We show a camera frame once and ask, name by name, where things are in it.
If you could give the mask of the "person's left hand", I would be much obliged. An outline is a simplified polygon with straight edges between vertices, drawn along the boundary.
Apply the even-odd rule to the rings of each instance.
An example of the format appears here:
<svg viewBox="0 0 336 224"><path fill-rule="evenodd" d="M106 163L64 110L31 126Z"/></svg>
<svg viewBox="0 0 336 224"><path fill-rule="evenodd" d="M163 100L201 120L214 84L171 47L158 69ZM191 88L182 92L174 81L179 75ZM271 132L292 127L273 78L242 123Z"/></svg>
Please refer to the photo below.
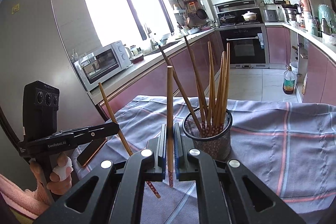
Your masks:
<svg viewBox="0 0 336 224"><path fill-rule="evenodd" d="M48 190L52 194L62 196L72 186L72 161L62 152L57 158L57 165L50 174L50 182L46 183L46 186L42 183L42 177L44 175L42 167L36 161L30 161L30 170L33 172L37 179L36 195L39 198L46 199L48 197Z"/></svg>

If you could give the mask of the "pink sleeve left forearm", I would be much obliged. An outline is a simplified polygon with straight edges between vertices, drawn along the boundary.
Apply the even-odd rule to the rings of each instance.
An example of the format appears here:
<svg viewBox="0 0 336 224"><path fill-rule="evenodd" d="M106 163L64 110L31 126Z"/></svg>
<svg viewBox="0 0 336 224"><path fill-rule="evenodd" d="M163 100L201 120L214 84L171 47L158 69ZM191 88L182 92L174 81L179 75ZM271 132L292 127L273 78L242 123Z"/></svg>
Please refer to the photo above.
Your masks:
<svg viewBox="0 0 336 224"><path fill-rule="evenodd" d="M22 190L1 175L1 196L20 223L32 223L50 207L50 201L40 182L37 189Z"/></svg>

